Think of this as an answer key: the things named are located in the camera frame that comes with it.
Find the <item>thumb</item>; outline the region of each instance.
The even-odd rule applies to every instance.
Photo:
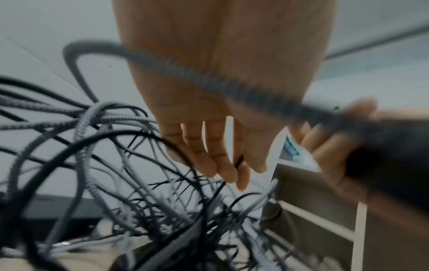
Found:
[[[257,173],[264,173],[267,170],[266,161],[269,150],[281,130],[280,127],[270,130],[248,129],[243,157],[246,163]]]

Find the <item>palm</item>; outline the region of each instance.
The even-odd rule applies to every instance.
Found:
[[[122,41],[132,49],[301,99],[323,58],[332,23],[332,10],[326,7],[333,1],[301,3],[116,0],[114,7]],[[186,82],[137,67],[131,72],[161,135],[179,146],[201,173],[238,180],[237,187],[244,189],[250,179],[247,165],[266,170],[270,146],[284,124]],[[224,144],[228,115],[234,117],[234,160],[241,155],[245,160],[239,172]],[[207,151],[201,138],[203,122]]]

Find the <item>hand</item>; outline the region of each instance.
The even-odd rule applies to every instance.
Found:
[[[395,119],[428,119],[429,110],[396,110],[376,112],[374,100],[359,100],[347,107],[342,114],[349,117]],[[429,240],[429,217],[394,198],[369,191],[345,175],[345,162],[359,141],[345,133],[328,133],[322,126],[310,128],[308,124],[291,125],[289,130],[295,141],[307,149],[318,163],[329,186],[348,201],[363,202],[368,210],[380,217],[408,229]]]
[[[114,0],[125,46],[187,66],[274,89],[301,100],[329,39],[334,0]],[[161,136],[194,167],[244,190],[250,168],[266,170],[283,121],[196,89],[189,83],[131,66]],[[225,147],[226,117],[234,117],[233,161]],[[205,126],[204,147],[202,127]],[[176,161],[177,155],[169,152]],[[241,156],[238,171],[233,163]]]

